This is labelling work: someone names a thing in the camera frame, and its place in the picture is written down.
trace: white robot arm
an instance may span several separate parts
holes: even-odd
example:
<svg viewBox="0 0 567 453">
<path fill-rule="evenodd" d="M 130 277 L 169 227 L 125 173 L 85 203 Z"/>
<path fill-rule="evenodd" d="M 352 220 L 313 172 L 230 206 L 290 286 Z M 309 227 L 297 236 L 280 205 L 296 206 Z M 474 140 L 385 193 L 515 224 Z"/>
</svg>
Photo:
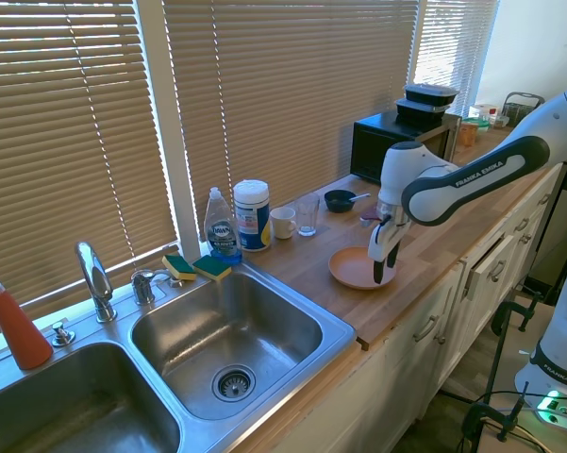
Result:
<svg viewBox="0 0 567 453">
<path fill-rule="evenodd" d="M 409 230 L 410 220 L 439 225 L 462 205 L 565 160 L 567 92 L 534 110 L 496 148 L 462 168 L 433 155 L 421 143 L 393 145 L 381 171 L 378 215 L 382 221 L 369 242 L 374 280 L 381 281 L 383 262 Z"/>
<path fill-rule="evenodd" d="M 417 167 L 412 171 L 421 170 L 419 176 L 403 188 L 401 202 L 414 222 L 434 226 L 445 222 L 465 203 L 544 166 L 565 160 L 567 92 L 526 116 L 490 153 L 458 170 L 428 165 L 426 159 L 412 159 L 395 166 L 396 171 L 399 164 Z M 398 195 L 398 191 L 394 191 L 393 195 Z M 390 194 L 384 197 L 392 200 Z"/>
<path fill-rule="evenodd" d="M 458 169 L 430 153 L 420 143 L 398 143 L 388 150 L 381 173 L 378 213 L 382 219 L 372 234 L 369 257 L 374 279 L 388 257 L 392 267 L 398 243 L 410 220 L 425 226 L 445 222 L 460 206 L 542 167 L 567 160 L 567 92 L 534 110 L 493 149 Z M 549 327 L 529 363 L 515 379 L 526 402 L 538 408 L 545 422 L 567 428 L 567 278 Z"/>
</svg>

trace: microwave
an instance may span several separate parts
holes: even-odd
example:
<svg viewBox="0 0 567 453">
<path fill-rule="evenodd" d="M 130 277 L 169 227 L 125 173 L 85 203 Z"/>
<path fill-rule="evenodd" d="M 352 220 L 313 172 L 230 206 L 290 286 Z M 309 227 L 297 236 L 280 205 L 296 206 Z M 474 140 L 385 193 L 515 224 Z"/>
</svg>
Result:
<svg viewBox="0 0 567 453">
<path fill-rule="evenodd" d="M 450 161 L 461 117 L 445 113 L 438 123 L 405 123 L 396 110 L 356 121 L 352 134 L 350 173 L 380 183 L 386 151 L 398 142 L 421 142 L 436 156 Z"/>
</svg>

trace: red spray bottle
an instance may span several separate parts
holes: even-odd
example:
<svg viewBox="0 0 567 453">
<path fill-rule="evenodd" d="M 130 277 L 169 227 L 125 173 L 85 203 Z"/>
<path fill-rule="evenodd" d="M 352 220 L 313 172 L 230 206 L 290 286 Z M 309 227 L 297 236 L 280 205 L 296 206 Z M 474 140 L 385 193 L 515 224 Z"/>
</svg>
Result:
<svg viewBox="0 0 567 453">
<path fill-rule="evenodd" d="M 0 284 L 0 328 L 17 365 L 30 370 L 53 355 L 52 346 Z"/>
</svg>

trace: stainless steel sink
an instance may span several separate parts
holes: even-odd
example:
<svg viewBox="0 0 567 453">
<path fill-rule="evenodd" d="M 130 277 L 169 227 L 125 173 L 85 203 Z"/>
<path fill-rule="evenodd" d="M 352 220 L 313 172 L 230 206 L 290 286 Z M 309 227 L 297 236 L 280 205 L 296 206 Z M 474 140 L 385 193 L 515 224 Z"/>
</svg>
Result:
<svg viewBox="0 0 567 453">
<path fill-rule="evenodd" d="M 0 451 L 176 452 L 180 430 L 124 350 L 93 344 L 0 392 Z"/>
<path fill-rule="evenodd" d="M 37 370 L 0 357 L 0 451 L 228 451 L 356 338 L 247 263 L 153 293 L 68 325 L 75 341 Z"/>
<path fill-rule="evenodd" d="M 165 305 L 132 341 L 194 415 L 241 411 L 321 343 L 319 324 L 247 274 L 233 274 Z"/>
</svg>

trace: drawer handle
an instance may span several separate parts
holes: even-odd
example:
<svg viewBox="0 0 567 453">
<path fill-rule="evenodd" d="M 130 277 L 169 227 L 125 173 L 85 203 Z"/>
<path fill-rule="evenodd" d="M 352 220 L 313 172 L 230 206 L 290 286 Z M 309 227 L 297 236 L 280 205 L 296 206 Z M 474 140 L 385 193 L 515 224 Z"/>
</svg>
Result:
<svg viewBox="0 0 567 453">
<path fill-rule="evenodd" d="M 547 203 L 549 201 L 549 197 L 551 196 L 551 193 L 546 193 L 543 198 L 541 200 L 539 200 L 539 204 L 540 205 L 544 205 L 545 203 Z"/>
<path fill-rule="evenodd" d="M 501 275 L 501 273 L 503 272 L 503 269 L 506 267 L 506 262 L 505 260 L 501 260 L 498 261 L 494 268 L 489 272 L 489 277 L 491 278 L 491 280 L 496 283 L 497 281 L 499 281 L 499 276 Z"/>
<path fill-rule="evenodd" d="M 413 334 L 413 340 L 415 340 L 415 343 L 419 343 L 421 340 L 427 337 L 427 334 L 430 333 L 438 324 L 439 318 L 440 316 L 434 316 L 433 314 L 429 317 L 427 324 L 425 324 L 424 326 L 424 329 L 420 333 Z"/>
<path fill-rule="evenodd" d="M 524 219 L 522 219 L 522 222 L 520 222 L 520 225 L 518 225 L 515 230 L 516 231 L 522 231 L 523 229 L 526 228 L 526 226 L 528 225 L 528 222 L 530 222 L 530 217 L 525 217 Z"/>
</svg>

